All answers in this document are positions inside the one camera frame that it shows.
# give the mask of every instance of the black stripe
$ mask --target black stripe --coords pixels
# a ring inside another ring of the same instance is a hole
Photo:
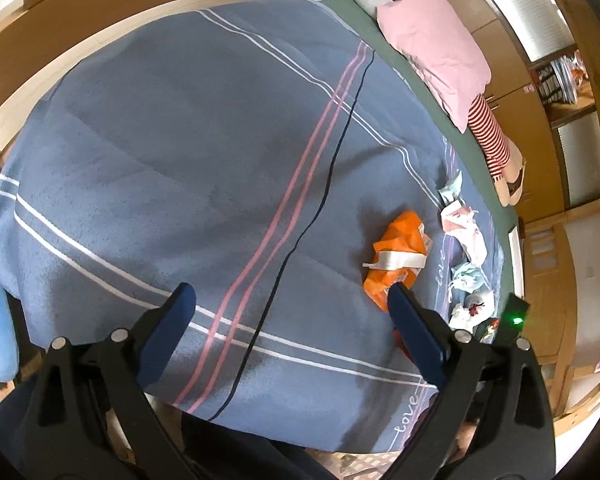
[[[291,255],[294,252],[296,252],[296,249],[298,248],[298,244],[300,243],[300,240],[302,239],[304,234],[315,223],[315,221],[318,219],[318,216],[320,216],[320,213],[322,212],[322,208],[324,208],[324,204],[327,202],[327,197],[329,195],[329,190],[331,188],[331,177],[333,176],[333,168],[336,163],[336,158],[338,156],[338,153],[340,152],[340,147],[342,146],[342,141],[344,140],[344,136],[347,133],[347,129],[349,128],[349,125],[351,123],[351,118],[353,117],[353,110],[356,107],[356,104],[358,102],[358,97],[360,95],[360,91],[362,90],[362,85],[365,82],[366,72],[369,70],[369,67],[371,67],[371,64],[374,62],[375,57],[376,57],[376,51],[372,50],[371,51],[371,61],[369,61],[369,64],[365,67],[365,71],[362,73],[362,78],[360,79],[360,85],[358,86],[358,90],[356,91],[356,96],[353,99],[353,104],[351,105],[351,110],[349,111],[349,117],[347,117],[347,123],[345,124],[344,129],[342,130],[342,134],[340,135],[340,140],[338,140],[338,145],[336,146],[336,149],[333,152],[333,156],[331,157],[331,163],[329,164],[329,173],[327,175],[327,182],[324,187],[324,193],[322,195],[322,200],[320,201],[320,205],[318,206],[318,209],[315,212],[314,218],[309,222],[309,225],[304,228],[304,231],[302,231],[302,233],[300,233],[300,236],[298,237],[298,240],[296,240],[295,245],[286,254],[285,259],[282,261],[282,265],[280,266],[280,270],[278,271],[278,275],[276,276],[276,281],[273,283],[273,288],[271,289],[269,299],[267,300],[267,304],[265,305],[264,310],[262,311],[262,316],[260,316],[260,321],[258,322],[258,326],[256,327],[256,330],[253,333],[253,336],[251,337],[251,341],[249,341],[249,346],[247,347],[247,351],[245,352],[244,357],[242,358],[242,362],[240,363],[240,368],[238,369],[238,373],[235,376],[234,385],[231,387],[231,392],[229,393],[229,396],[226,398],[226,400],[222,404],[222,406],[220,406],[220,408],[216,411],[215,415],[213,415],[209,419],[209,421],[214,420],[216,417],[218,417],[218,415],[220,415],[222,412],[224,412],[224,409],[229,405],[231,400],[234,398],[235,391],[238,389],[238,384],[240,384],[240,379],[242,378],[244,369],[247,366],[247,361],[249,360],[251,351],[253,351],[253,347],[256,343],[256,339],[260,335],[260,331],[262,330],[262,327],[264,326],[264,321],[265,321],[265,319],[267,319],[267,314],[269,313],[269,309],[271,308],[271,305],[273,304],[273,300],[276,297],[276,293],[277,293],[278,287],[280,285],[280,280],[282,279],[282,274],[285,272],[286,264],[288,263]]]

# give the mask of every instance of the snack package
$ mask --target snack package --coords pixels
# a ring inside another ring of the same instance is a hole
[[[391,253],[393,255],[395,253],[410,253],[403,255],[406,260],[409,260],[409,256],[412,255],[426,257],[431,245],[432,240],[424,233],[422,220],[413,211],[407,211],[391,222],[382,239],[374,243],[374,251],[376,252],[374,263],[365,266],[372,267],[381,262],[383,258],[380,253]],[[403,282],[407,288],[411,288],[420,272],[420,268],[423,266],[424,263],[419,264],[418,267],[401,267],[393,270],[371,268],[366,275],[363,287],[374,303],[382,310],[387,311],[386,295],[389,287],[394,283]]]

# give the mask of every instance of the pink stripe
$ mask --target pink stripe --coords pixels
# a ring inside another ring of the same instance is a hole
[[[231,328],[229,329],[229,333],[226,336],[224,346],[222,347],[222,352],[220,353],[220,357],[218,358],[218,362],[216,363],[216,368],[214,369],[214,372],[211,375],[211,378],[209,379],[209,382],[206,385],[204,392],[202,393],[202,395],[200,395],[198,400],[196,400],[192,404],[192,406],[187,410],[187,413],[193,413],[193,411],[206,400],[209,393],[211,393],[211,390],[213,389],[216,379],[218,378],[220,370],[222,369],[222,364],[224,364],[224,360],[225,360],[227,354],[229,353],[231,341],[234,338],[235,332],[238,327],[238,323],[240,322],[240,318],[242,317],[242,313],[244,312],[244,309],[249,301],[249,298],[251,297],[251,293],[253,292],[253,289],[255,288],[256,284],[260,280],[264,271],[267,269],[267,267],[273,260],[276,253],[280,250],[280,247],[282,247],[286,243],[286,240],[289,238],[289,235],[291,234],[293,229],[296,227],[296,223],[298,223],[298,218],[300,216],[302,206],[304,205],[304,199],[306,198],[306,194],[309,191],[309,187],[311,186],[311,182],[314,178],[315,169],[318,166],[318,163],[320,162],[322,152],[324,151],[324,149],[327,145],[327,142],[329,140],[329,137],[331,136],[331,132],[333,131],[333,127],[336,123],[336,120],[338,119],[340,110],[342,110],[342,104],[344,102],[344,99],[349,94],[349,89],[351,87],[351,84],[353,83],[353,79],[356,76],[356,72],[359,70],[359,68],[364,63],[365,57],[366,57],[366,45],[365,45],[365,49],[363,51],[362,58],[357,63],[356,67],[352,70],[351,75],[349,76],[349,81],[347,82],[347,87],[345,88],[344,94],[342,95],[342,97],[339,98],[336,111],[335,111],[333,117],[331,118],[331,122],[327,128],[327,131],[324,134],[322,143],[320,144],[320,147],[318,148],[318,151],[314,156],[314,161],[312,162],[311,167],[309,168],[309,171],[307,173],[306,180],[304,181],[304,186],[302,187],[302,192],[300,193],[300,197],[298,198],[298,202],[296,203],[296,207],[294,209],[293,216],[291,217],[291,221],[289,222],[289,225],[286,228],[284,235],[282,236],[282,238],[280,238],[278,243],[275,245],[274,249],[271,251],[271,254],[269,255],[269,257],[263,264],[262,268],[259,270],[259,272],[256,274],[256,276],[253,278],[253,280],[249,284],[247,290],[242,295],[242,299],[240,300],[240,305],[238,306],[238,309],[235,313],[234,320],[231,323]]]
[[[213,341],[214,341],[214,335],[218,332],[218,327],[220,325],[220,319],[222,317],[222,314],[224,314],[224,311],[226,310],[226,308],[229,304],[229,301],[231,300],[236,289],[246,279],[248,273],[253,268],[253,266],[256,264],[256,262],[262,255],[264,249],[267,247],[267,244],[271,240],[271,237],[273,236],[274,232],[276,231],[276,228],[278,227],[278,223],[280,222],[280,217],[282,216],[282,213],[286,207],[286,203],[288,202],[289,197],[291,197],[291,193],[294,190],[294,187],[296,186],[296,182],[298,181],[298,177],[300,176],[302,168],[304,167],[304,163],[306,162],[309,152],[310,152],[311,148],[313,147],[315,139],[317,138],[318,133],[322,127],[322,124],[324,123],[324,121],[327,117],[327,114],[329,113],[329,111],[331,109],[333,99],[337,98],[338,92],[342,88],[342,85],[344,83],[344,80],[347,77],[347,74],[349,73],[349,70],[354,65],[354,63],[356,62],[356,59],[360,55],[360,48],[362,47],[362,45],[363,45],[362,42],[360,42],[358,44],[358,49],[356,50],[356,55],[353,57],[353,59],[351,59],[349,64],[345,67],[344,72],[340,76],[340,80],[338,81],[338,85],[337,85],[336,89],[333,91],[333,94],[329,98],[329,102],[328,102],[326,108],[322,112],[320,120],[318,120],[318,123],[315,125],[315,129],[314,129],[313,133],[311,134],[311,137],[309,138],[309,142],[304,149],[304,153],[302,153],[302,156],[300,157],[298,166],[296,167],[296,170],[294,171],[294,174],[291,177],[291,181],[289,181],[289,184],[286,188],[285,194],[282,197],[282,201],[280,202],[280,205],[278,206],[278,210],[276,211],[273,219],[271,220],[269,227],[267,228],[264,238],[260,242],[260,245],[256,249],[256,251],[253,254],[253,256],[251,257],[251,259],[248,261],[248,263],[246,264],[246,266],[244,267],[242,272],[240,272],[238,277],[231,284],[231,286],[229,287],[229,290],[224,295],[224,298],[222,298],[222,302],[220,303],[218,312],[216,313],[216,316],[214,317],[214,322],[211,325],[209,334],[206,337],[205,345],[203,346],[202,353],[200,354],[200,358],[198,359],[198,364],[196,365],[196,369],[193,372],[193,375],[191,376],[191,378],[189,379],[189,382],[187,382],[186,386],[182,389],[182,391],[180,392],[180,394],[174,401],[174,404],[178,405],[184,400],[184,397],[190,392],[193,385],[196,383],[196,381],[200,377],[200,374],[202,373],[202,369],[206,362],[206,358],[208,357],[208,354],[211,351],[211,347],[212,347]]]

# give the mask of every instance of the pink blanket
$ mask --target pink blanket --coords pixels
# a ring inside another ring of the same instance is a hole
[[[491,80],[480,47],[447,0],[399,0],[378,7],[384,37],[429,87],[456,127]]]

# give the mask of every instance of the bed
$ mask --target bed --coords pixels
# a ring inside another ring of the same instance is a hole
[[[46,347],[131,326],[189,282],[196,315],[150,393],[300,446],[399,450],[435,390],[366,297],[362,263],[415,211],[434,245],[413,290],[448,317],[466,257],[437,190],[457,170],[501,305],[515,214],[352,0],[177,14],[36,105],[0,171],[0,284]]]

